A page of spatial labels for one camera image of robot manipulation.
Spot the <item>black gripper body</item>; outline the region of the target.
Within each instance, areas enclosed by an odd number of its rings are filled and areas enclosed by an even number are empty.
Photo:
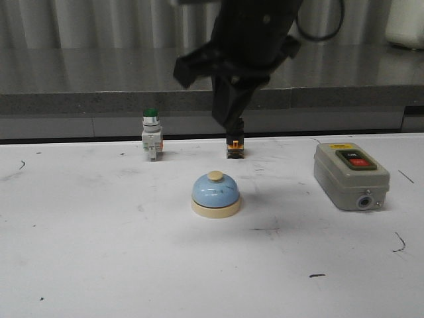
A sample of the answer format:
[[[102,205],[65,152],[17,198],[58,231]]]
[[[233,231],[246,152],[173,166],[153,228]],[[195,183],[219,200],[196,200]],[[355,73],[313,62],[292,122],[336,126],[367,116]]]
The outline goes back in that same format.
[[[288,34],[301,1],[222,1],[211,40],[215,55],[213,87],[268,83],[286,58],[294,58],[300,42]]]

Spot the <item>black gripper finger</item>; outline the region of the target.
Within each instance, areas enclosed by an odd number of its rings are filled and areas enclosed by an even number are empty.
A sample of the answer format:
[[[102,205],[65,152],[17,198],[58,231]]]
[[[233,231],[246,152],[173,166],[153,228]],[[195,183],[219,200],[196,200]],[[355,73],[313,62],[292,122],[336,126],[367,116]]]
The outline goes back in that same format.
[[[213,118],[225,129],[235,130],[238,118],[265,77],[213,76]]]

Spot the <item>black gripper raised finger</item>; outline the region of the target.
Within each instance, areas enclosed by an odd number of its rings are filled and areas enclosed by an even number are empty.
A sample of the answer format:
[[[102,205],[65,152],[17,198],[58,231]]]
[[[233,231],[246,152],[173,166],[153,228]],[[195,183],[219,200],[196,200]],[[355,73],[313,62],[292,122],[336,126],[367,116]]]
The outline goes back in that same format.
[[[219,53],[210,43],[177,58],[173,76],[183,87],[189,88],[198,78],[212,76],[217,70]]]

